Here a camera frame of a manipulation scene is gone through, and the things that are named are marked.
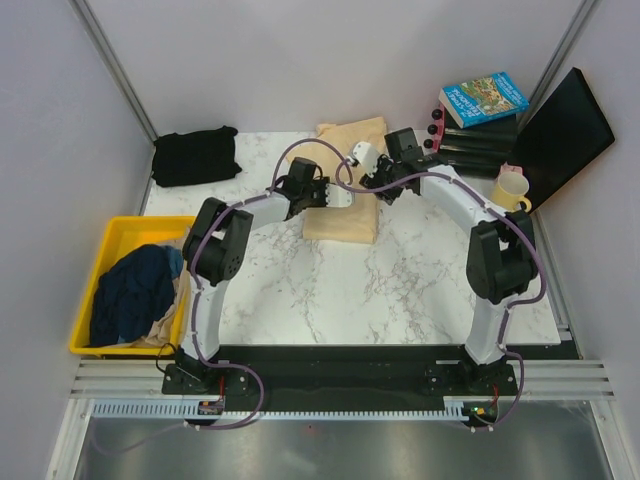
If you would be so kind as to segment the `cream yellow t-shirt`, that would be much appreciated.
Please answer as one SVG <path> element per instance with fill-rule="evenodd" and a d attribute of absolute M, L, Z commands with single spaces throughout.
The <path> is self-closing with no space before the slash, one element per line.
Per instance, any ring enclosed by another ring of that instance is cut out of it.
<path fill-rule="evenodd" d="M 341 156 L 364 141 L 380 153 L 385 151 L 384 136 L 387 124 L 383 117 L 373 117 L 348 124 L 319 124 L 319 142 L 306 142 L 294 149 L 290 159 L 301 157 L 314 161 L 329 178 L 330 198 L 339 200 L 337 206 L 309 208 L 304 213 L 303 238 L 332 240 L 357 244 L 373 244 L 378 233 L 378 200 L 372 194 L 354 194 L 335 185 L 335 171 Z"/>

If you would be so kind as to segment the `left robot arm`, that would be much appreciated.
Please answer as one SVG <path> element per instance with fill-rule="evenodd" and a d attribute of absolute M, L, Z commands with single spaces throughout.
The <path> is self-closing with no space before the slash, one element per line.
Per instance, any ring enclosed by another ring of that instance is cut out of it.
<path fill-rule="evenodd" d="M 219 382 L 213 358 L 220 349 L 220 322 L 230 281 L 238 274 L 252 231 L 285 222 L 308 208 L 329 205 L 329 179 L 313 161 L 296 158 L 286 175 L 264 193 L 235 203 L 211 197 L 202 204 L 183 246 L 190 274 L 191 306 L 183 356 L 191 362 L 185 382 L 208 393 Z"/>

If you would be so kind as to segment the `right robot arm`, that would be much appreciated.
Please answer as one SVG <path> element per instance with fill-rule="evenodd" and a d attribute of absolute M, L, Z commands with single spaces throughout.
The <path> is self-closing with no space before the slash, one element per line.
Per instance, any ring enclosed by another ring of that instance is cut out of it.
<path fill-rule="evenodd" d="M 350 157 L 363 169 L 359 184 L 391 204 L 410 190 L 434 202 L 468 234 L 466 278 L 476 295 L 472 327 L 465 341 L 469 362 L 458 368 L 467 392 L 483 392 L 494 381 L 490 364 L 505 355 L 509 310 L 539 273 L 531 218 L 508 212 L 466 182 L 442 157 L 427 154 L 406 128 L 385 136 L 387 152 L 367 142 Z"/>

